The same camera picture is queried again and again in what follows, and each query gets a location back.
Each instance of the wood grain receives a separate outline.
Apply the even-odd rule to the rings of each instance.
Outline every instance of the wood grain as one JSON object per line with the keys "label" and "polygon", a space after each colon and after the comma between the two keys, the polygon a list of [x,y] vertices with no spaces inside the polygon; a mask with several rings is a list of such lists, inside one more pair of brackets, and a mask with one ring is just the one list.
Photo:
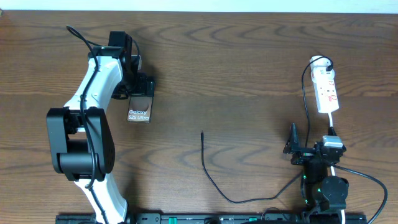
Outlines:
{"label": "wood grain", "polygon": [[[126,122],[127,101],[110,102],[114,174],[135,210],[262,212],[303,209],[299,183],[270,202],[300,172],[282,149],[295,122],[306,129],[300,75],[315,54],[335,62],[340,109],[335,128],[348,150],[341,165],[373,175],[389,189],[375,223],[398,215],[398,16],[370,14],[6,11],[0,18],[0,223],[53,223],[59,213],[92,212],[80,189],[51,165],[45,115],[61,107],[87,69],[88,50],[65,30],[73,25],[101,44],[125,30],[140,45],[144,70],[156,76],[151,124]],[[313,123],[325,134],[306,78]],[[371,181],[350,182],[349,212],[370,218],[382,200]]]}

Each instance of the white background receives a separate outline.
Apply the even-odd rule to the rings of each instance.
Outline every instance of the white background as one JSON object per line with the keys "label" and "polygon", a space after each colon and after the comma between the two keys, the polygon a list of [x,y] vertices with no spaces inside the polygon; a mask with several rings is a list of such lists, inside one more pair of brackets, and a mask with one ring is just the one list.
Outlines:
{"label": "white background", "polygon": [[0,0],[23,10],[398,13],[398,0]]}

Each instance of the white power strip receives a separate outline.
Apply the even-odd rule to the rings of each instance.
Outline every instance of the white power strip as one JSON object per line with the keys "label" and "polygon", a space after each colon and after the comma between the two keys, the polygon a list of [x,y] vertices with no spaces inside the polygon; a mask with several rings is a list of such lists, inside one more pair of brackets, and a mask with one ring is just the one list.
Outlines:
{"label": "white power strip", "polygon": [[[314,56],[310,62],[321,56]],[[335,86],[335,71],[327,71],[331,62],[327,58],[321,58],[311,63],[311,79],[315,89],[319,113],[331,113],[339,108]]]}

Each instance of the brown tabletop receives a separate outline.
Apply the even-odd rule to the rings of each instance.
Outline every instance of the brown tabletop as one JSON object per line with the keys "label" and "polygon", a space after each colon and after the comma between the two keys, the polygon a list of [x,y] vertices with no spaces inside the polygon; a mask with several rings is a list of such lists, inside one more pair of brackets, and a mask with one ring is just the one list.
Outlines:
{"label": "brown tabletop", "polygon": [[[205,162],[233,200],[271,197],[300,172],[282,153],[291,123],[301,140],[307,120],[300,77],[313,55],[335,63],[340,109],[336,132],[347,147],[341,166],[375,176],[389,189],[375,223],[398,222],[398,15],[4,11],[0,17],[0,223],[53,223],[59,213],[91,213],[83,192],[51,163],[45,115],[76,92],[88,49],[65,25],[108,43],[111,30],[137,40],[143,70],[156,77],[150,124],[126,121],[128,101],[111,100],[113,169],[135,211],[299,212],[299,181],[277,200],[233,205],[204,175]],[[326,134],[305,76],[312,129]],[[347,212],[368,219],[383,192],[349,181]]]}

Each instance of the robotic arm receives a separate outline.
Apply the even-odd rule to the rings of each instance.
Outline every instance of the robotic arm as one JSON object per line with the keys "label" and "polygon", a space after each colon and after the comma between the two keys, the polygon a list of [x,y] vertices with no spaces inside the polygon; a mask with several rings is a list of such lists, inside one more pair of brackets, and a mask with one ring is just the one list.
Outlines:
{"label": "robotic arm", "polygon": [[[154,96],[155,81],[147,78],[141,68],[140,55],[131,55],[132,38],[125,32],[111,32],[108,46],[93,48],[89,54],[87,73],[74,96],[63,108],[52,108],[47,114],[52,161],[55,171],[66,175],[84,191],[96,213],[99,223],[124,222],[127,202],[122,198],[114,181],[112,169],[115,149],[105,112],[111,98],[126,99],[129,96]],[[92,173],[93,160],[87,140],[69,139],[68,135],[85,132],[80,113],[81,95],[88,86],[84,114],[95,148],[96,173]],[[87,189],[92,175],[95,181]]]}

